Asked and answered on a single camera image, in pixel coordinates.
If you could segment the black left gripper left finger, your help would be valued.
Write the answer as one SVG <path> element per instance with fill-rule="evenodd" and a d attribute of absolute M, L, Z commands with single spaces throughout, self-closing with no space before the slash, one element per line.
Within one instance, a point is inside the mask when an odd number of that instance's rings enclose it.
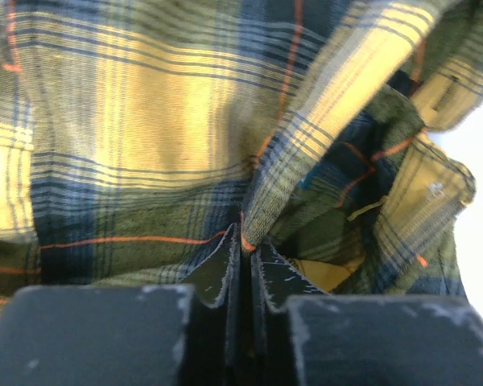
<path fill-rule="evenodd" d="M 237 226 L 184 280 L 30 286 L 0 315 L 0 385 L 225 385 L 239 282 Z"/>

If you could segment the yellow plaid shirt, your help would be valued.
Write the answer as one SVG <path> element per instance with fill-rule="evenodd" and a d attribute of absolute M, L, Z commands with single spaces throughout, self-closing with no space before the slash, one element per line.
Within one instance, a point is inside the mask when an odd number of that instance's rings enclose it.
<path fill-rule="evenodd" d="M 229 238 L 335 294 L 464 296 L 483 1 L 0 1 L 0 312 Z"/>

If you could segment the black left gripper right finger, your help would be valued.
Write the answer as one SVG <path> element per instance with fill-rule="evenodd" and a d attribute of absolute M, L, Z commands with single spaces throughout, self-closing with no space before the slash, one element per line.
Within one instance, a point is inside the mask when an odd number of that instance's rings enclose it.
<path fill-rule="evenodd" d="M 483 385 L 465 301 L 331 295 L 264 243 L 251 257 L 259 385 Z"/>

